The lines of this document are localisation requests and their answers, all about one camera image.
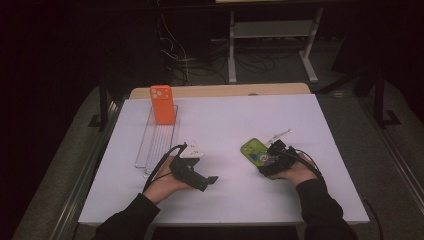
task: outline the orange phone case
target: orange phone case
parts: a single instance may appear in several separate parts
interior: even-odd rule
[[[150,87],[153,111],[156,123],[174,124],[175,109],[171,87],[168,85],[154,85]]]

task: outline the black sleeve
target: black sleeve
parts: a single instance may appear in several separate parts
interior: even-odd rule
[[[308,180],[296,187],[307,223],[306,240],[357,239],[355,232],[343,220],[343,209],[328,194],[324,180]]]
[[[97,228],[93,240],[143,239],[159,211],[149,199],[138,194],[124,211],[114,214]]]

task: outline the person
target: person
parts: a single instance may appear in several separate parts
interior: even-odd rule
[[[299,156],[312,163],[303,154]],[[144,238],[147,228],[160,211],[156,205],[177,191],[191,188],[170,174],[171,161],[172,157],[169,157],[156,174],[156,179],[125,210],[114,214],[97,228],[93,240]],[[306,240],[357,239],[355,232],[343,220],[343,209],[328,194],[325,181],[304,164],[296,162],[291,169],[272,177],[287,179],[296,188],[302,218],[307,223]]]

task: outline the table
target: table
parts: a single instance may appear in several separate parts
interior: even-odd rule
[[[142,191],[146,178],[134,164],[151,108],[146,92],[147,89],[135,89],[131,99],[124,103],[80,223],[104,222]],[[154,225],[303,222],[297,193],[290,183],[264,178],[239,151],[250,138],[267,141],[288,128],[293,133],[283,141],[314,158],[330,194],[343,207],[345,220],[350,224],[369,221],[316,97],[309,94],[306,85],[175,87],[173,92],[181,118],[179,141],[195,140],[205,154],[195,170],[203,176],[217,175],[219,179],[205,192],[182,191],[162,202]],[[246,96],[251,93],[261,95]]]

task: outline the dark background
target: dark background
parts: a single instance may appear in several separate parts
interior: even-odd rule
[[[100,79],[106,81],[115,100],[122,100],[134,87],[169,82],[168,60],[159,53],[157,15],[86,11],[88,7],[145,4],[131,0],[84,5],[58,0],[1,2],[0,239],[13,236],[75,113]],[[386,80],[402,91],[424,121],[424,19],[419,9],[411,3],[354,11],[327,8],[319,36],[341,39],[347,33],[336,71],[352,72],[377,57]],[[205,59],[210,38],[227,37],[228,16],[228,12],[217,11],[166,15],[176,37],[190,46],[189,54]],[[243,17],[260,19],[263,15],[250,12]]]

